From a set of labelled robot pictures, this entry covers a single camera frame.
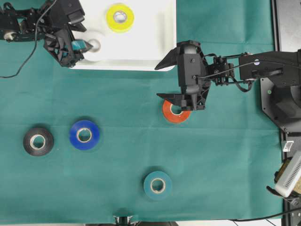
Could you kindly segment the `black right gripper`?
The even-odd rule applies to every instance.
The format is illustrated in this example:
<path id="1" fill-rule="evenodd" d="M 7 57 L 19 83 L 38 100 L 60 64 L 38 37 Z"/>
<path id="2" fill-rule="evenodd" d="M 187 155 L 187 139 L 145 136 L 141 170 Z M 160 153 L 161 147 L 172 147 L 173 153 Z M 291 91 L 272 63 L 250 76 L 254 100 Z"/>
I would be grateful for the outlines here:
<path id="1" fill-rule="evenodd" d="M 234 66 L 225 57 L 215 54 L 209 56 L 214 58 L 212 64 L 208 64 L 199 42 L 189 40 L 177 43 L 177 48 L 170 50 L 155 70 L 177 65 L 181 94 L 157 93 L 157 96 L 179 106 L 183 111 L 205 109 L 212 80 L 220 82 L 222 76 L 234 74 L 233 71 L 221 74 Z"/>

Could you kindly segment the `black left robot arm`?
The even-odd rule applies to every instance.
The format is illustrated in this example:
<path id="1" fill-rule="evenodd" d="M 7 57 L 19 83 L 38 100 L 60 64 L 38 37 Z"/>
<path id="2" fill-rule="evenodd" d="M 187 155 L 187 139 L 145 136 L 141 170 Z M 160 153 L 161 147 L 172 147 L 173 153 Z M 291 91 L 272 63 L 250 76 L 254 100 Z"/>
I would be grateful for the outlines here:
<path id="1" fill-rule="evenodd" d="M 7 42 L 44 40 L 44 49 L 62 67 L 73 67 L 93 45 L 76 39 L 85 32 L 85 12 L 78 0 L 47 0 L 40 8 L 16 10 L 11 3 L 0 9 L 0 38 Z"/>

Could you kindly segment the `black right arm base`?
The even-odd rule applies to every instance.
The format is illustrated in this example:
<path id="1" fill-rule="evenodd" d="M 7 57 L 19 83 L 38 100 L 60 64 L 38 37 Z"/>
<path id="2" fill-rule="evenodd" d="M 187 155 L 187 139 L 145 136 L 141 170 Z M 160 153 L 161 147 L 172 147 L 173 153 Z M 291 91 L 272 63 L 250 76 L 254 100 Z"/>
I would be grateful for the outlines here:
<path id="1" fill-rule="evenodd" d="M 260 80 L 261 109 L 286 133 L 301 131 L 301 87 L 279 88 L 269 79 Z"/>

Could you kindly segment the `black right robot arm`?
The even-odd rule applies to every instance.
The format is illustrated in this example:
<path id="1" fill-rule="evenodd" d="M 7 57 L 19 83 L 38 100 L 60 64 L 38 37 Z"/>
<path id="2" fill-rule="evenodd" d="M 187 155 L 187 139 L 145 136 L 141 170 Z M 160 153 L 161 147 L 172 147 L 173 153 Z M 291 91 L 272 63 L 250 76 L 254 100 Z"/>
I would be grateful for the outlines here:
<path id="1" fill-rule="evenodd" d="M 180 93 L 158 93 L 158 97 L 181 107 L 183 111 L 205 108 L 211 84 L 234 84 L 242 92 L 253 83 L 268 78 L 280 88 L 301 84 L 301 52 L 270 51 L 259 54 L 241 53 L 231 56 L 205 55 L 201 44 L 188 40 L 176 47 L 158 63 L 155 70 L 177 66 Z"/>

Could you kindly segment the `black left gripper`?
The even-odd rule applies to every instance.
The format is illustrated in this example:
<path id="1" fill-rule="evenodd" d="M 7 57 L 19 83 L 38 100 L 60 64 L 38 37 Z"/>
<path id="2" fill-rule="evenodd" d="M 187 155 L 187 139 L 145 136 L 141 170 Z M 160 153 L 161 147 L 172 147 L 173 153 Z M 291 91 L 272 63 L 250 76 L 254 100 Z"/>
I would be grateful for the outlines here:
<path id="1" fill-rule="evenodd" d="M 73 32 L 85 32 L 85 12 L 78 0 L 47 0 L 40 8 L 43 15 L 44 48 L 62 67 L 73 67 L 84 59 L 83 53 L 94 46 L 75 39 Z"/>

